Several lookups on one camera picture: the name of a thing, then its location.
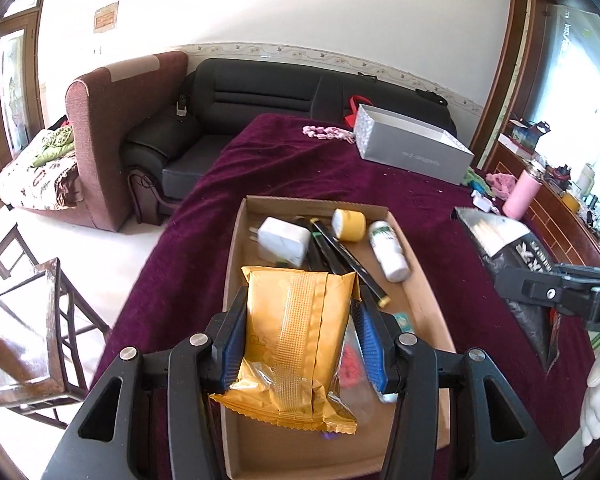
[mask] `white wall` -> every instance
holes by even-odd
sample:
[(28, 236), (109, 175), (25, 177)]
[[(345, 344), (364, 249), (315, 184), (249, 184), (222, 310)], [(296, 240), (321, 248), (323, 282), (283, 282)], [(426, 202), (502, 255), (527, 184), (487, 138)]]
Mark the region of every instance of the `white wall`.
[[(357, 56), (483, 105), (509, 10), (509, 0), (120, 0), (117, 29), (93, 34), (94, 12), (114, 1), (45, 0), (38, 65), (47, 122), (64, 113), (71, 80), (103, 63), (224, 41)], [(471, 128), (462, 127), (462, 140)]]

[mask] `gray box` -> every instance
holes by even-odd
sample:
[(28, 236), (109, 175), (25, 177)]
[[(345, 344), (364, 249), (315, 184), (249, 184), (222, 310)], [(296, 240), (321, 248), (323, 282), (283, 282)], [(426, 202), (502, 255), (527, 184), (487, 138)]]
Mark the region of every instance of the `gray box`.
[(360, 105), (353, 129), (360, 156), (460, 184), (474, 154), (442, 128)]

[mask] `teal sticker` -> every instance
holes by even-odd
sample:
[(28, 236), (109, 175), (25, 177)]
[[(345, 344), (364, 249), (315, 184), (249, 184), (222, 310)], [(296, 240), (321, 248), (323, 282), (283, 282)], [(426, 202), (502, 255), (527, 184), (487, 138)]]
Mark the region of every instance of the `teal sticker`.
[(400, 330), (402, 330), (402, 332), (411, 332), (413, 333), (413, 326), (411, 325), (410, 321), (409, 321), (409, 317), (403, 313), (403, 312), (398, 312), (398, 314), (394, 314), (395, 320), (398, 322), (398, 326), (400, 327)]

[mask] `brown fabric sofa back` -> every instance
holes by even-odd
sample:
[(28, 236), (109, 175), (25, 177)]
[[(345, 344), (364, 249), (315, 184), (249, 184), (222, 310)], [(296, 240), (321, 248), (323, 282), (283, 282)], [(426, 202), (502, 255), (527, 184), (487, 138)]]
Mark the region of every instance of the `brown fabric sofa back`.
[(166, 52), (97, 68), (71, 83), (64, 102), (90, 216), (76, 223), (120, 229), (131, 212), (120, 144), (133, 126), (175, 104), (187, 62), (184, 52)]

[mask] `cardboard box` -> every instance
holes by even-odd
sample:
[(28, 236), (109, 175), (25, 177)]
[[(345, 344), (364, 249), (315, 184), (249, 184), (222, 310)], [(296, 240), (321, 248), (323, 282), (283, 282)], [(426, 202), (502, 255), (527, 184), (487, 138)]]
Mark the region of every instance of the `cardboard box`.
[[(235, 221), (229, 252), (224, 309), (228, 309), (238, 289), (246, 285), (240, 268), (248, 265), (270, 266), (258, 257), (257, 242), (249, 228), (259, 227), (268, 216), (291, 221), (295, 216), (319, 217), (330, 225), (334, 209), (357, 210), (368, 224), (386, 220), (395, 229), (411, 267), (404, 283), (389, 283), (384, 278), (368, 241), (346, 244), (391, 297), (387, 312), (408, 314), (415, 333), (435, 348), (454, 352), (454, 344), (440, 312), (438, 302), (400, 226), (385, 207), (248, 196), (242, 201)], [(221, 409), (222, 442), (227, 473), (233, 480), (329, 480), (352, 478), (380, 471), (389, 440), (395, 404), (374, 399), (372, 420), (361, 425), (355, 435), (341, 434), (325, 439), (317, 431), (290, 430), (260, 422)], [(438, 410), (438, 448), (449, 443), (449, 395), (440, 390)]]
[(360, 156), (460, 184), (474, 154), (442, 128), (366, 105), (353, 129)]

